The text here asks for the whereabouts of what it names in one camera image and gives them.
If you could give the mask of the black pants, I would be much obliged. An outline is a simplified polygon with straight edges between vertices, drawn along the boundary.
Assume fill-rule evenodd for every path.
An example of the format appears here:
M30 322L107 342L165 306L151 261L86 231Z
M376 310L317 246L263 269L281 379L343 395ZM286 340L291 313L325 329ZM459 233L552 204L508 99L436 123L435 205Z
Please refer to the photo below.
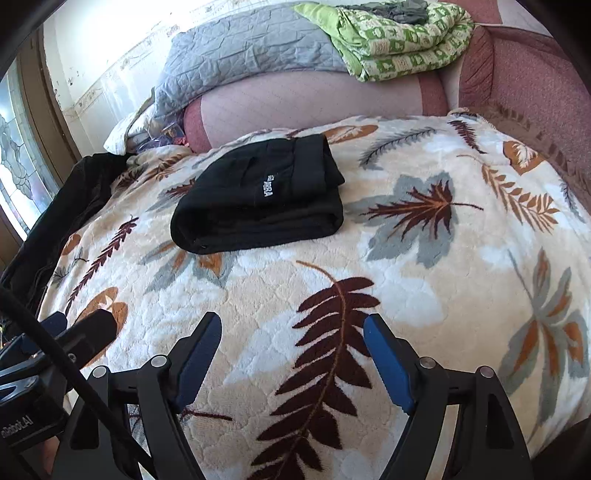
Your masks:
M174 210L171 239L208 255L331 236L344 221L344 183L325 135L244 145L197 177Z

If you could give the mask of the stained glass window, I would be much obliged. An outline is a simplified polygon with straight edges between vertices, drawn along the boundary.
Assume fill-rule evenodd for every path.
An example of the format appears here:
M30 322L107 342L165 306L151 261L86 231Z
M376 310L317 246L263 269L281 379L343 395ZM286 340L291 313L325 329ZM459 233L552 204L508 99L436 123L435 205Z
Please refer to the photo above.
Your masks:
M15 66L1 80L1 208L26 239L59 187L34 139Z

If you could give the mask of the black garment at bed edge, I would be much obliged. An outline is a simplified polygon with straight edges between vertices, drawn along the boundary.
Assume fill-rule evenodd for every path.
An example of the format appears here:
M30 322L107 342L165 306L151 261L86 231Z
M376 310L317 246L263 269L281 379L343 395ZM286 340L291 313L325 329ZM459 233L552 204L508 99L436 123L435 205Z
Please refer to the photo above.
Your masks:
M2 274L1 286L30 312L38 312L69 237L108 202L111 184L127 169L128 158L98 153L77 162Z

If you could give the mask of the leaf pattern fleece blanket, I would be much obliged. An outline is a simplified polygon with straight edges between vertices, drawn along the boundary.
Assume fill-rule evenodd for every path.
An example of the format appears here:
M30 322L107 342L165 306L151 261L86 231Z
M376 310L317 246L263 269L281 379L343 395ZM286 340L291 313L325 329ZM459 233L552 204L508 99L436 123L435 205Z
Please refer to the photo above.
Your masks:
M209 479L375 479L406 423L363 316L443 366L493 367L531 453L590 412L590 216L550 139L483 109L352 117L320 133L345 177L332 236L199 256L177 203L229 145L134 156L66 244L40 313L117 321L96 364L141 366L217 313L221 344L180 421Z

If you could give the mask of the green patterned folded blanket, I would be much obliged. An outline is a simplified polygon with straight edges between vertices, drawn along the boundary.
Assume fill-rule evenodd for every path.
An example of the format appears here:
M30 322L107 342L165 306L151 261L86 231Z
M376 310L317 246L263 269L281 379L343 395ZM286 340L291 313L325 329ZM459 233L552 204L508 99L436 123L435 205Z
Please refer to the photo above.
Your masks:
M463 7L429 3L424 24L403 24L359 8L302 2L294 11L329 36L349 74L379 82L444 68L467 50L475 22Z

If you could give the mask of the grey quilted blanket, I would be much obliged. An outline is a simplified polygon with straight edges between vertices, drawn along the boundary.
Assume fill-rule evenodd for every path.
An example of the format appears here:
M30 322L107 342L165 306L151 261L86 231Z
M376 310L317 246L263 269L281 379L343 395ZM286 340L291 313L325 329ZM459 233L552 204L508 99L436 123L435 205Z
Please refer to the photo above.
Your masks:
M346 73L329 36L294 7L266 5L177 34L153 87L154 117L168 117L216 87L260 74Z

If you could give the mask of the dark grey cloth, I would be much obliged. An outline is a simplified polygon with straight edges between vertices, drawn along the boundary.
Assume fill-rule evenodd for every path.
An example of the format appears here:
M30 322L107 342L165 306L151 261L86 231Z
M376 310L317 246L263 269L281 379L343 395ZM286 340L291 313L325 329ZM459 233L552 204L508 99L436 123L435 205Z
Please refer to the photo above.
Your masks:
M368 12L401 24L425 24L429 20L426 1L373 1L365 4L342 5L342 8Z

